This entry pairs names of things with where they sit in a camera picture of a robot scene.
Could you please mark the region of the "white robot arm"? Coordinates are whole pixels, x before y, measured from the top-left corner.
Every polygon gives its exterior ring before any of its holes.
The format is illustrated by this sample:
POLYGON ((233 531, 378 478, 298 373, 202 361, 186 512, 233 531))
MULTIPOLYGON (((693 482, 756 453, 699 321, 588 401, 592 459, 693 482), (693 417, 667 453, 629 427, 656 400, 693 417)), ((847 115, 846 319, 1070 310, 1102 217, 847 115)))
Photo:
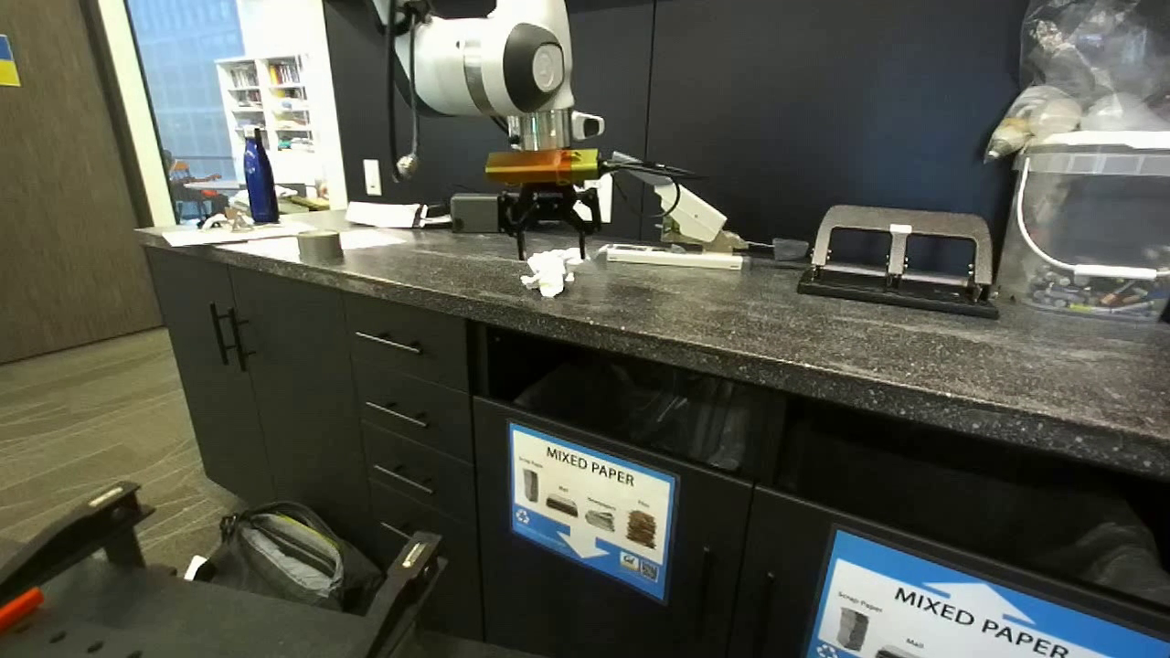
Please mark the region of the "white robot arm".
POLYGON ((492 119, 509 146, 485 155, 496 225, 528 250, 538 225, 568 225, 577 243, 602 220, 592 180, 602 177, 599 115, 576 99, 568 0, 492 0, 450 16, 439 0, 371 0, 379 24, 388 97, 409 102, 409 150, 395 177, 420 167, 420 115, 492 119))

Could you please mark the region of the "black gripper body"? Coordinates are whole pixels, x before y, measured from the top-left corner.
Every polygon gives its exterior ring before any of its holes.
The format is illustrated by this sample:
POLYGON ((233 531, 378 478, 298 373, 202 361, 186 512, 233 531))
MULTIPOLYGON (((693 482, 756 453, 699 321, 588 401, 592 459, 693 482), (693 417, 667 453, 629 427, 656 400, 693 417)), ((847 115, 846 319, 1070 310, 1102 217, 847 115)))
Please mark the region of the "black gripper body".
POLYGON ((599 225, 599 194, 568 182, 532 182, 496 194, 501 231, 524 237, 542 220, 568 225, 587 237, 599 225))

